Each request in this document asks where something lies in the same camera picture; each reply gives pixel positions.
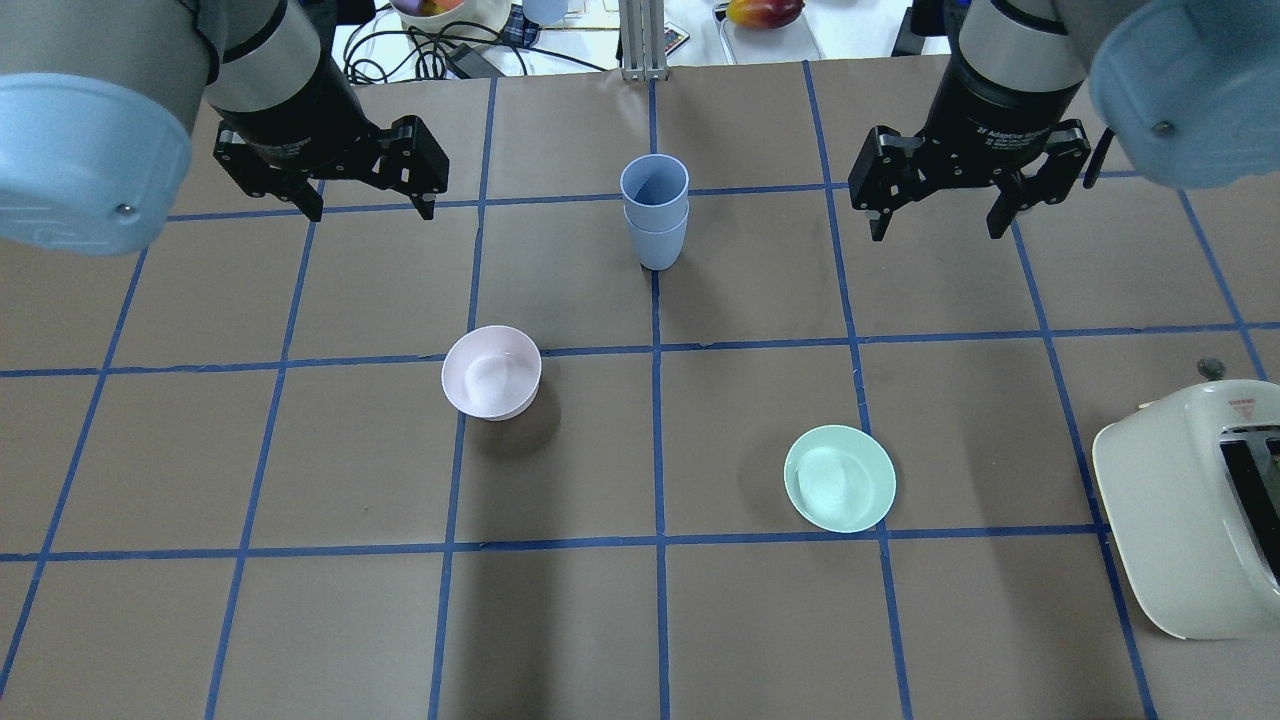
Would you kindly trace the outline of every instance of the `mint green plate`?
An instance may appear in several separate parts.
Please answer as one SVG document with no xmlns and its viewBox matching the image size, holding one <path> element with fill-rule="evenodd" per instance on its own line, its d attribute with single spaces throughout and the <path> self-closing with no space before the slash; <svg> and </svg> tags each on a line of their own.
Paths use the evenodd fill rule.
<svg viewBox="0 0 1280 720">
<path fill-rule="evenodd" d="M 897 473 L 872 436 L 847 425 L 814 428 L 791 446 L 782 469 L 787 497 L 814 525 L 856 533 L 893 505 Z"/>
</svg>

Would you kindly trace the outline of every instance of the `screw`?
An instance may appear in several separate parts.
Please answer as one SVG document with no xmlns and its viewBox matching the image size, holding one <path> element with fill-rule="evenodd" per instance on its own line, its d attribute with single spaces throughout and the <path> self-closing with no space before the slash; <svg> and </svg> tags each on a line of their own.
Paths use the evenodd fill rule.
<svg viewBox="0 0 1280 720">
<path fill-rule="evenodd" d="M 1206 380 L 1220 380 L 1226 377 L 1226 365 L 1217 357 L 1201 357 L 1196 363 L 1196 372 Z"/>
</svg>

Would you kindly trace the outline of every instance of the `clear plastic container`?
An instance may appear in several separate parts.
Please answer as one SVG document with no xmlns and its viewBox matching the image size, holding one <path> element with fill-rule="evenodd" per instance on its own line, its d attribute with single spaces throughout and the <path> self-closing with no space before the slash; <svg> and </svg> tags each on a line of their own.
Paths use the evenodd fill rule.
<svg viewBox="0 0 1280 720">
<path fill-rule="evenodd" d="M 719 22 L 719 36 L 724 56 L 735 65 L 822 59 L 818 40 L 804 14 L 794 23 L 774 29 L 753 29 L 723 19 Z"/>
</svg>

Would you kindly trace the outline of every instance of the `cable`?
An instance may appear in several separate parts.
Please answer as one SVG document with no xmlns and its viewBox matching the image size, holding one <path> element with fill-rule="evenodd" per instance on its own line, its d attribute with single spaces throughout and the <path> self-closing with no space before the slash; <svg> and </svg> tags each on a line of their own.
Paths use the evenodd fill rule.
<svg viewBox="0 0 1280 720">
<path fill-rule="evenodd" d="M 552 50 L 543 50 L 540 47 L 522 49 L 516 42 L 509 42 L 503 40 L 503 36 L 499 31 L 495 31 L 490 27 L 471 20 L 454 20 L 445 24 L 436 32 L 428 32 L 417 27 L 408 27 L 407 29 L 375 31 L 356 40 L 360 32 L 365 29 L 365 27 L 367 27 L 369 23 L 375 22 L 379 14 L 388 12 L 390 9 L 392 9 L 390 5 L 383 5 L 381 8 L 375 10 L 374 18 L 370 18 L 365 23 L 360 24 L 351 33 L 351 36 L 347 37 L 347 42 L 343 46 L 343 54 L 342 54 L 343 74 L 347 77 L 347 81 L 351 82 L 352 85 L 380 85 L 389 82 L 412 82 L 420 79 L 443 79 L 445 77 L 447 70 L 456 70 L 452 59 L 449 58 L 449 53 L 457 49 L 458 42 L 488 45 L 490 47 L 497 47 L 497 46 L 507 47 L 512 53 L 515 53 L 516 60 L 520 63 L 520 69 L 525 76 L 529 74 L 529 65 L 525 63 L 525 59 L 521 55 L 521 50 L 525 50 L 527 53 L 536 53 L 539 55 L 547 55 L 550 58 L 557 58 L 561 60 L 575 63 L 577 65 L 582 65 L 585 68 L 590 68 L 593 70 L 608 72 L 608 68 L 602 68 L 600 65 L 589 63 L 586 60 L 582 60 L 581 58 L 573 58 L 572 55 L 564 55 L 562 53 L 556 53 Z M 494 38 L 488 40 L 488 38 L 448 35 L 448 31 L 454 27 L 476 28 L 483 32 L 493 35 Z M 413 49 L 390 72 L 387 72 L 387 69 L 383 65 L 369 58 L 360 58 L 360 59 L 355 58 L 356 51 L 360 50 L 360 47 L 364 46 L 366 42 L 370 42 L 376 37 L 388 35 L 403 36 L 410 42 L 413 44 Z M 415 60 L 413 78 L 404 81 L 392 81 L 390 79 L 392 76 L 399 72 L 404 67 L 404 64 L 408 63 L 410 60 Z M 370 67 L 378 74 L 371 76 L 364 72 L 361 67 Z"/>
<path fill-rule="evenodd" d="M 1089 159 L 1089 168 L 1084 170 L 1084 187 L 1087 190 L 1097 184 L 1098 176 L 1102 174 L 1102 161 L 1107 159 L 1107 150 L 1111 150 L 1111 141 L 1115 137 L 1116 133 L 1110 127 L 1102 131 L 1098 146 L 1093 149 L 1093 158 Z"/>
</svg>

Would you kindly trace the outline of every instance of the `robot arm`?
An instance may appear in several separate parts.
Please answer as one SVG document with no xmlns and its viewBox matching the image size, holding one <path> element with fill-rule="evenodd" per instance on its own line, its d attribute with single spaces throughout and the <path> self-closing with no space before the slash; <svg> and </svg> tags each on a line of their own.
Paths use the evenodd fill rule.
<svg viewBox="0 0 1280 720">
<path fill-rule="evenodd" d="M 236 183 L 314 220 L 311 179 L 402 192 L 426 219 L 447 188 L 422 122 L 370 123 L 296 0 L 0 3 L 0 237 L 147 246 L 189 167 L 201 96 Z"/>
<path fill-rule="evenodd" d="M 1087 73 L 1098 113 L 1156 182 L 1280 169 L 1280 0 L 973 0 L 924 128 L 872 128 L 849 176 L 872 240 L 938 190 L 997 186 L 993 238 L 1016 213 L 1064 201 L 1091 151 L 1079 120 L 1061 119 Z"/>
</svg>

